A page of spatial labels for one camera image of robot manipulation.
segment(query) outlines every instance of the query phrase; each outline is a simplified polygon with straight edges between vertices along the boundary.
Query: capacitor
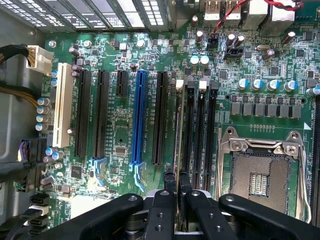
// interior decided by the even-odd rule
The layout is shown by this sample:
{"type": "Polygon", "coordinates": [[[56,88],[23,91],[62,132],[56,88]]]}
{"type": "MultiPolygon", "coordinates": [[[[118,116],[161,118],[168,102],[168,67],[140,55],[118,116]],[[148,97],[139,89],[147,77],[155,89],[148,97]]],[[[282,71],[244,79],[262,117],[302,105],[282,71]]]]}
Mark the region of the capacitor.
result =
{"type": "Polygon", "coordinates": [[[209,65],[209,57],[208,56],[202,56],[200,58],[200,65],[203,68],[207,68],[209,65]]]}
{"type": "Polygon", "coordinates": [[[56,78],[51,79],[51,86],[56,87],[58,85],[58,80],[56,78]]]}
{"type": "Polygon", "coordinates": [[[251,88],[252,90],[256,91],[259,90],[260,88],[262,88],[262,86],[264,85],[264,82],[260,79],[255,79],[252,83],[251,83],[251,88]]]}
{"type": "Polygon", "coordinates": [[[49,122],[49,116],[48,115],[38,114],[35,117],[35,119],[36,119],[36,121],[38,123],[47,123],[47,122],[49,122]]]}
{"type": "Polygon", "coordinates": [[[227,47],[230,47],[232,44],[234,44],[235,38],[236,36],[234,34],[232,33],[229,34],[228,37],[226,38],[225,45],[227,47]]]}
{"type": "Polygon", "coordinates": [[[238,83],[236,84],[237,88],[240,90],[244,90],[246,89],[246,87],[249,85],[249,81],[245,78],[242,78],[238,81],[238,83]]]}
{"type": "Polygon", "coordinates": [[[306,94],[311,96],[311,97],[316,96],[316,95],[320,95],[320,87],[316,86],[316,87],[313,87],[313,88],[309,88],[306,91],[306,94]]]}
{"type": "Polygon", "coordinates": [[[71,70],[72,71],[77,71],[80,72],[82,70],[82,66],[78,66],[78,65],[72,65],[71,70]]]}
{"type": "Polygon", "coordinates": [[[69,48],[69,53],[71,53],[76,58],[80,57],[80,52],[77,49],[75,49],[73,46],[69,48]]]}
{"type": "Polygon", "coordinates": [[[295,90],[298,87],[298,83],[294,80],[288,81],[283,85],[283,89],[286,92],[291,92],[293,90],[295,90]]]}
{"type": "Polygon", "coordinates": [[[71,77],[78,79],[80,77],[80,74],[77,71],[72,71],[71,77]]]}
{"type": "Polygon", "coordinates": [[[143,49],[144,46],[145,46],[145,40],[140,39],[140,40],[138,40],[138,41],[136,42],[136,47],[137,47],[138,49],[143,49]]]}
{"type": "Polygon", "coordinates": [[[296,33],[294,31],[289,32],[282,40],[281,44],[282,45],[287,45],[290,43],[290,41],[296,36],[296,33]]]}
{"type": "Polygon", "coordinates": [[[45,122],[43,122],[43,123],[37,123],[36,125],[35,125],[35,130],[37,130],[37,131],[46,131],[47,129],[49,128],[49,125],[47,124],[47,123],[45,123],[45,122]]]}
{"type": "Polygon", "coordinates": [[[202,42],[203,39],[204,39],[204,32],[201,30],[196,31],[195,42],[199,44],[202,42]]]}
{"type": "Polygon", "coordinates": [[[268,50],[266,51],[266,53],[264,53],[264,54],[262,55],[262,59],[263,59],[263,60],[268,60],[268,59],[272,58],[275,54],[276,54],[275,50],[273,50],[273,49],[268,49],[268,50]]]}
{"type": "Polygon", "coordinates": [[[89,41],[89,40],[86,40],[86,41],[83,42],[83,46],[84,46],[86,49],[91,48],[91,45],[92,45],[92,43],[91,43],[91,41],[89,41]]]}
{"type": "Polygon", "coordinates": [[[193,66],[193,67],[198,66],[198,64],[199,64],[199,57],[196,56],[196,55],[193,55],[193,56],[190,58],[190,64],[191,64],[191,66],[193,66]]]}
{"type": "Polygon", "coordinates": [[[40,185],[40,186],[39,186],[39,190],[40,190],[40,191],[49,191],[49,190],[51,190],[51,189],[53,189],[53,188],[54,188],[53,183],[49,183],[49,184],[47,184],[47,185],[40,185]]]}
{"type": "Polygon", "coordinates": [[[196,28],[198,26],[198,17],[194,15],[191,19],[191,27],[196,28]]]}
{"type": "Polygon", "coordinates": [[[57,151],[57,152],[54,152],[53,154],[52,154],[52,158],[53,158],[53,160],[59,160],[59,159],[63,159],[64,158],[64,156],[65,156],[65,153],[63,152],[63,151],[57,151]]]}
{"type": "Polygon", "coordinates": [[[52,154],[58,152],[58,148],[57,147],[48,147],[46,150],[45,150],[45,155],[47,156],[51,156],[52,154]]]}
{"type": "Polygon", "coordinates": [[[40,180],[41,185],[47,185],[47,184],[52,184],[54,182],[54,177],[53,176],[47,176],[45,178],[42,178],[40,180]]]}
{"type": "Polygon", "coordinates": [[[50,105],[50,99],[46,97],[40,97],[37,100],[37,103],[39,106],[49,106],[50,105]]]}
{"type": "Polygon", "coordinates": [[[54,162],[55,160],[52,158],[52,156],[45,156],[43,159],[42,159],[42,162],[48,164],[48,163],[52,163],[54,162]]]}
{"type": "Polygon", "coordinates": [[[38,106],[36,108],[36,112],[38,114],[48,114],[50,112],[50,108],[47,106],[38,106]]]}
{"type": "Polygon", "coordinates": [[[265,87],[268,91],[274,91],[279,87],[279,85],[280,83],[278,82],[278,80],[272,80],[268,82],[265,87]]]}
{"type": "Polygon", "coordinates": [[[235,47],[240,47],[240,45],[245,41],[245,37],[240,35],[236,38],[235,42],[234,42],[234,46],[235,47]]]}

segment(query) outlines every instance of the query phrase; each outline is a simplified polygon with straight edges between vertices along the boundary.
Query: screw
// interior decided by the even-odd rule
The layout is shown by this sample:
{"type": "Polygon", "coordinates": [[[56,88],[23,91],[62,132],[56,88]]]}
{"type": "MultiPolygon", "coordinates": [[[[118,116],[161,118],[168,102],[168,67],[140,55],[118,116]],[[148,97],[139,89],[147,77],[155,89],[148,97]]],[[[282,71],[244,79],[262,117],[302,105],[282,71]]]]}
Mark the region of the screw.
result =
{"type": "Polygon", "coordinates": [[[235,198],[233,196],[226,196],[225,200],[227,200],[228,202],[233,202],[235,198]]]}
{"type": "Polygon", "coordinates": [[[136,196],[131,196],[128,200],[133,202],[136,201],[138,198],[136,196]]]}

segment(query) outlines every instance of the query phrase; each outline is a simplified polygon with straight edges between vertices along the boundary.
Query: black connector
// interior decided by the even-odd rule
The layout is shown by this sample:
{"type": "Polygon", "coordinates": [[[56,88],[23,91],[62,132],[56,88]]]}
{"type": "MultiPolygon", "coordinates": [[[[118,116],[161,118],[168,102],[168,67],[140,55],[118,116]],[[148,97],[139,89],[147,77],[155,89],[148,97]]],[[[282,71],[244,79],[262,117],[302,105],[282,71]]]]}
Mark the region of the black connector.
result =
{"type": "Polygon", "coordinates": [[[79,80],[74,156],[84,158],[87,153],[88,123],[90,117],[91,72],[85,69],[81,70],[79,80]]]}
{"type": "Polygon", "coordinates": [[[240,59],[244,54],[244,49],[243,48],[232,48],[232,47],[227,47],[224,53],[224,60],[227,59],[240,59]]]}
{"type": "Polygon", "coordinates": [[[166,130],[166,110],[168,97],[168,72],[158,71],[156,81],[155,118],[153,131],[152,164],[160,165],[163,161],[164,139],[166,130]]]}
{"type": "Polygon", "coordinates": [[[116,75],[116,92],[117,97],[127,97],[129,75],[125,70],[118,70],[116,75]]]}
{"type": "Polygon", "coordinates": [[[109,79],[110,73],[108,71],[99,70],[98,85],[96,87],[97,102],[93,113],[93,159],[101,159],[105,156],[109,79]]]}
{"type": "Polygon", "coordinates": [[[29,224],[35,227],[43,227],[48,224],[48,221],[49,221],[48,215],[44,215],[44,216],[39,216],[33,220],[30,220],[29,224]]]}
{"type": "Polygon", "coordinates": [[[48,206],[50,201],[50,196],[48,194],[35,194],[30,197],[30,201],[33,204],[39,205],[39,206],[48,206]]]}

